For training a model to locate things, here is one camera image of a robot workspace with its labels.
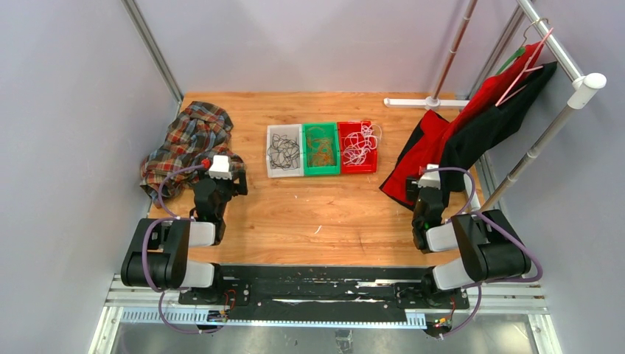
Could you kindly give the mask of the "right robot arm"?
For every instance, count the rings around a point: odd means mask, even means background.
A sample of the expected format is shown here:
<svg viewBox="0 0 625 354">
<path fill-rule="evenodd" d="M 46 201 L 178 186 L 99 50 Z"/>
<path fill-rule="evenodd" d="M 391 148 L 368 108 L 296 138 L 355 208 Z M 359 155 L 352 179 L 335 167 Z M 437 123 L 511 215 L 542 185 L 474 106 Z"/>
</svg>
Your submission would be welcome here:
<svg viewBox="0 0 625 354">
<path fill-rule="evenodd" d="M 424 253 L 459 250 L 460 257 L 426 270 L 422 277 L 423 301 L 442 306 L 451 291 L 481 282 L 519 278 L 531 270 L 523 243 L 498 209 L 481 215 L 460 214 L 444 222 L 443 192 L 437 179 L 409 177 L 406 194 L 414 202 L 413 241 Z"/>
</svg>

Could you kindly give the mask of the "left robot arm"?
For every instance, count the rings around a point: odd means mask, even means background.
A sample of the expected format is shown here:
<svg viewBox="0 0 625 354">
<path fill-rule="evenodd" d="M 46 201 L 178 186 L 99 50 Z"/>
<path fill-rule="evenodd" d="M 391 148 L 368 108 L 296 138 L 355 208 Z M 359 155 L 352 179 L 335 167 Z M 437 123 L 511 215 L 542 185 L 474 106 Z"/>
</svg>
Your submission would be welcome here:
<svg viewBox="0 0 625 354">
<path fill-rule="evenodd" d="M 196 170 L 202 176 L 193 186 L 195 207 L 189 216 L 142 218 L 122 262 L 121 280 L 128 287 L 155 292 L 197 288 L 205 303 L 216 305 L 226 295 L 226 285 L 218 279 L 220 266 L 190 260 L 189 250 L 221 243 L 227 203 L 248 194 L 246 171 L 195 165 L 170 173 L 164 180 Z"/>
</svg>

